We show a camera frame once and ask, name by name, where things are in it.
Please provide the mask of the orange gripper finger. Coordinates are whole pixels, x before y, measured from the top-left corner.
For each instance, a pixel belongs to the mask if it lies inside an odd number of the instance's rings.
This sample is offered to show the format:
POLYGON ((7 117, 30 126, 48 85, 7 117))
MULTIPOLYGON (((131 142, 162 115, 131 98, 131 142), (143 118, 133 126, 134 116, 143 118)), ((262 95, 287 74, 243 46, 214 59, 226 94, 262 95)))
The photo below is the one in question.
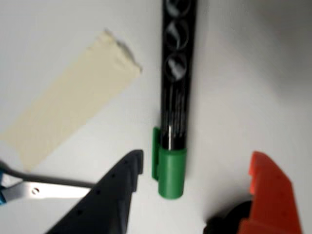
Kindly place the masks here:
POLYGON ((249 166, 253 201, 239 234, 301 234, 302 228, 292 183, 265 153, 253 152, 249 166))

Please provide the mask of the navy gripper finger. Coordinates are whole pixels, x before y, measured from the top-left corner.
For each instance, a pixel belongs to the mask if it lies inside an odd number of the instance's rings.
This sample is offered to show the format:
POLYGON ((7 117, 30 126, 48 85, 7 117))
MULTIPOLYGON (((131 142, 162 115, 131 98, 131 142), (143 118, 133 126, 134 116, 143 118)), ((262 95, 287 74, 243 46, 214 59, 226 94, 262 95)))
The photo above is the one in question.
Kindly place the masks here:
POLYGON ((143 151, 132 150, 81 199, 49 234, 124 234, 132 194, 143 173, 143 151))

